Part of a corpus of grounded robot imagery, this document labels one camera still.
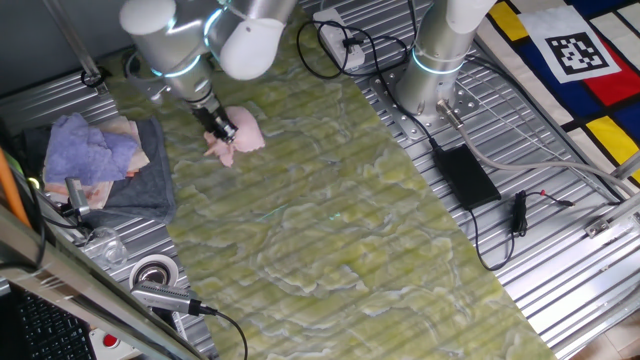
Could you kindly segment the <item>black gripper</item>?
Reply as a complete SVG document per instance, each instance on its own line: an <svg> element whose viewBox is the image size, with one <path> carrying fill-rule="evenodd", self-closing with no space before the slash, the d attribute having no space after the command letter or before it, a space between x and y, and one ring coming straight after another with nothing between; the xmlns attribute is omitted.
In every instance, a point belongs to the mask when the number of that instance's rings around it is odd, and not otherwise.
<svg viewBox="0 0 640 360"><path fill-rule="evenodd" d="M235 140L238 128L230 121L225 109L219 103L193 107L192 114L217 140L226 144L231 144Z"/></svg>

